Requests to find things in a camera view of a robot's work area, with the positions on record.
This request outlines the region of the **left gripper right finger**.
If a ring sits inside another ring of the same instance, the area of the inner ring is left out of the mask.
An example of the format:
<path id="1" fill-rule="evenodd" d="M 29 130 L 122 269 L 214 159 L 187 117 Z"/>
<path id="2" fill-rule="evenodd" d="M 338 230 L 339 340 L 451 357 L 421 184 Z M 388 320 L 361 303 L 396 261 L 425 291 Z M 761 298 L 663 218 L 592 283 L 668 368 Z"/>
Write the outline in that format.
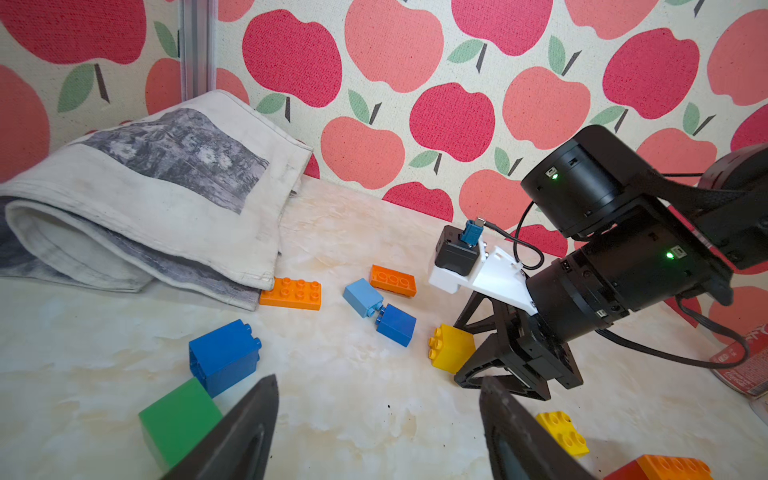
<path id="1" fill-rule="evenodd" d="M 479 408 L 495 479 L 590 479 L 499 380 L 481 384 Z"/>

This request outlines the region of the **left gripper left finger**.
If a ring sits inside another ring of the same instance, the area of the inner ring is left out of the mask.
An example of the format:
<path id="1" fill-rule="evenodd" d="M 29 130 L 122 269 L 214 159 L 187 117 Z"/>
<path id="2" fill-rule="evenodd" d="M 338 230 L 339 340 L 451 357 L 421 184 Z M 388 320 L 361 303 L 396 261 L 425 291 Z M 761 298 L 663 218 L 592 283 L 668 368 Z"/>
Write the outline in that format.
<path id="1" fill-rule="evenodd" d="M 260 379 L 164 478 L 262 479 L 278 409 L 278 382 L 272 374 Z"/>

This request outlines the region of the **red lego brick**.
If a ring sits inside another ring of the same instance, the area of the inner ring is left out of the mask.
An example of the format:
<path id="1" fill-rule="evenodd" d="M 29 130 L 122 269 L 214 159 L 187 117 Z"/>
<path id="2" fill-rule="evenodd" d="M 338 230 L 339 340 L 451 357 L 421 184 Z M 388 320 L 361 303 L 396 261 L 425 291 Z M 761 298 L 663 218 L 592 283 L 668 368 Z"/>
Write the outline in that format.
<path id="1" fill-rule="evenodd" d="M 604 477 L 604 480 L 633 480 L 638 476 L 638 465 L 635 462 L 630 462 L 618 470 L 610 473 Z"/>

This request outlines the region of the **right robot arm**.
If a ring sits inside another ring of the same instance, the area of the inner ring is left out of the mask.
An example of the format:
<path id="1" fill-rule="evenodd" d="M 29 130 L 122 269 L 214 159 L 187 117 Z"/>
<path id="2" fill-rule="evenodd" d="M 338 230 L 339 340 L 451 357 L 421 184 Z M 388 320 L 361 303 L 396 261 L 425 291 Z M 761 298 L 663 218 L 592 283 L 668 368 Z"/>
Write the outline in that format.
<path id="1" fill-rule="evenodd" d="M 613 324 L 669 299 L 706 294 L 728 306 L 734 272 L 767 263 L 765 145 L 720 158 L 688 186 L 592 125 L 545 157 L 522 187 L 579 246 L 528 265 L 517 251 L 486 249 L 487 220 L 444 229 L 432 271 L 446 275 L 447 290 L 471 290 L 456 327 L 485 335 L 454 376 L 463 388 L 479 388 L 491 371 L 508 392 L 548 400 L 550 381 L 567 389 L 583 382 L 572 340 L 596 333 L 655 356 Z"/>

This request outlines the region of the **green lego brick left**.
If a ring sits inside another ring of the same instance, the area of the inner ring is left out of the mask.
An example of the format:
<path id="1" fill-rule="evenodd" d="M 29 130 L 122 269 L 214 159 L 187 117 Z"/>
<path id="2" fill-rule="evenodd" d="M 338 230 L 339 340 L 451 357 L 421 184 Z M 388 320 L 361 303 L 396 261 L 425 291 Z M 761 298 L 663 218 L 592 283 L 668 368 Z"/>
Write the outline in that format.
<path id="1" fill-rule="evenodd" d="M 142 410 L 144 440 L 162 472 L 183 460 L 223 419 L 202 384 L 192 378 Z"/>

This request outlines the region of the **dark blue lego brick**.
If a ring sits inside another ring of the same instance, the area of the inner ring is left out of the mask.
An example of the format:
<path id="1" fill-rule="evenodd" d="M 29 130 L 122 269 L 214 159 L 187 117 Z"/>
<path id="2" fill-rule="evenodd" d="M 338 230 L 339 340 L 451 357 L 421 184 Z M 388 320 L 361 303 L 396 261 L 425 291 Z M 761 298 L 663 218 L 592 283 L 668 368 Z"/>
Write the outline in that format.
<path id="1" fill-rule="evenodd" d="M 236 320 L 189 343 L 190 370 L 215 398 L 256 371 L 261 348 L 251 326 Z"/>

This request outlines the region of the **orange lego brick far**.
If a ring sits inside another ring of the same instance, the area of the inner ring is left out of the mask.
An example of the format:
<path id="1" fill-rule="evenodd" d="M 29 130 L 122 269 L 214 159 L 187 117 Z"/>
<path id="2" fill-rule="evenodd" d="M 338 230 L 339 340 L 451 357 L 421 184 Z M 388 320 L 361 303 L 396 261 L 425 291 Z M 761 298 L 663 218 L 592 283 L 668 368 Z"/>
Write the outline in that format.
<path id="1" fill-rule="evenodd" d="M 406 297 L 412 298 L 417 294 L 416 280 L 413 275 L 379 265 L 372 266 L 369 282 L 374 288 Z"/>

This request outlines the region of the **light blue lego brick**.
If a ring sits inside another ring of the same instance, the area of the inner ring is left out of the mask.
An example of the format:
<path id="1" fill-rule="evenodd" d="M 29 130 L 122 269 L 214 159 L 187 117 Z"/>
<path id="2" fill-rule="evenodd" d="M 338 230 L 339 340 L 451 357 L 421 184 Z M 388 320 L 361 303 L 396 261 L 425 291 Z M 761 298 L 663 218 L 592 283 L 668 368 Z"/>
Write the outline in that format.
<path id="1" fill-rule="evenodd" d="M 343 298 L 361 318 L 374 316 L 383 306 L 382 295 L 365 279 L 345 287 Z"/>

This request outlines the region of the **red soda can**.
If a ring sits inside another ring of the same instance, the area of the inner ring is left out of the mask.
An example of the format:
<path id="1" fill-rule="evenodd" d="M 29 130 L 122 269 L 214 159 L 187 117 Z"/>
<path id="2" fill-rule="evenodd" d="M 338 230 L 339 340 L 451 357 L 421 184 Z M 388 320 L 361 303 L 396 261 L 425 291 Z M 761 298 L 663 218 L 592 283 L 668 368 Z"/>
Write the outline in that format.
<path id="1" fill-rule="evenodd" d="M 767 393 L 767 325 L 756 327 L 746 335 L 750 354 L 739 366 L 713 370 L 712 373 L 730 388 L 750 398 Z"/>

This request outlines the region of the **yellow tin can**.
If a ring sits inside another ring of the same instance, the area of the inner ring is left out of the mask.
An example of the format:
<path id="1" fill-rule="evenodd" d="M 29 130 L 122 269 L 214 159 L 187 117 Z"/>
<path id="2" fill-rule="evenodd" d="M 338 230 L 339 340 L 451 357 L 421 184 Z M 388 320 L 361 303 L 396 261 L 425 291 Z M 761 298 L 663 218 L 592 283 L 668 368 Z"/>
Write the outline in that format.
<path id="1" fill-rule="evenodd" d="M 755 415 L 765 425 L 768 425 L 768 393 L 765 393 L 758 398 L 752 399 L 749 405 Z"/>

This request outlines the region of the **folded beige towel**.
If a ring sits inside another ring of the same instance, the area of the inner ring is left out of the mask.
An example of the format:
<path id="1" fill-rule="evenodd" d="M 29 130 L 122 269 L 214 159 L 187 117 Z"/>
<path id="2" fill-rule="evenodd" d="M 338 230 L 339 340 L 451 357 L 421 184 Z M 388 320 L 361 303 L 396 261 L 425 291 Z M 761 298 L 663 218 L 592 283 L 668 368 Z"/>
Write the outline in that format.
<path id="1" fill-rule="evenodd" d="M 2 184 L 1 273 L 254 310 L 311 154 L 222 90 L 83 136 Z"/>

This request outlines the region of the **left frame post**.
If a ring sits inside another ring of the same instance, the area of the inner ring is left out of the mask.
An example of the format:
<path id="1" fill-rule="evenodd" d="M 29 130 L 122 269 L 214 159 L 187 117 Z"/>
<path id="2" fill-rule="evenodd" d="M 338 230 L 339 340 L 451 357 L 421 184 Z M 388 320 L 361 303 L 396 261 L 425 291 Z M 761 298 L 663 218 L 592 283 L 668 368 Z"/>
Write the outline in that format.
<path id="1" fill-rule="evenodd" d="M 181 99 L 187 101 L 215 89 L 218 2 L 182 0 L 179 12 Z"/>

